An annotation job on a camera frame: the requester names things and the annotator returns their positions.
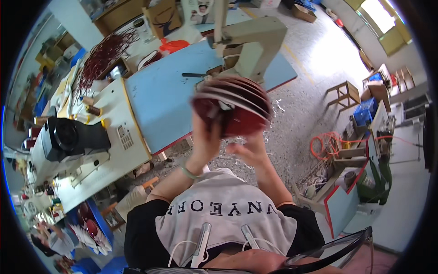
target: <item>blue tabletop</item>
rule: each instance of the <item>blue tabletop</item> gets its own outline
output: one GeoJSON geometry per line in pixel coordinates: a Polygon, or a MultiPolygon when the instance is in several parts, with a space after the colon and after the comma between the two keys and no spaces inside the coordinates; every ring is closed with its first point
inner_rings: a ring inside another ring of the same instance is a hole
{"type": "MultiPolygon", "coordinates": [[[[192,44],[136,72],[125,81],[137,124],[152,154],[192,131],[190,98],[202,78],[182,73],[205,73],[222,64],[207,41],[192,44]]],[[[271,90],[297,77],[278,53],[265,72],[265,88],[271,90]]]]}

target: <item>industrial sewing machine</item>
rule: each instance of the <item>industrial sewing machine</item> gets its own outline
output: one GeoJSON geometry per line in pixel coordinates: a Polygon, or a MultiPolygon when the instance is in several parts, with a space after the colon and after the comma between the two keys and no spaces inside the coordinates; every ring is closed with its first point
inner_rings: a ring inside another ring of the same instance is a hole
{"type": "Polygon", "coordinates": [[[228,2],[215,2],[214,36],[208,37],[210,46],[223,59],[223,65],[207,74],[240,75],[261,84],[266,68],[281,48],[287,27],[276,17],[225,26],[228,2]]]}
{"type": "Polygon", "coordinates": [[[49,117],[44,124],[28,160],[27,178],[35,186],[55,177],[71,177],[74,181],[82,174],[78,168],[92,164],[91,173],[108,161],[111,147],[106,129],[101,123],[85,125],[67,118],[49,117]]]}

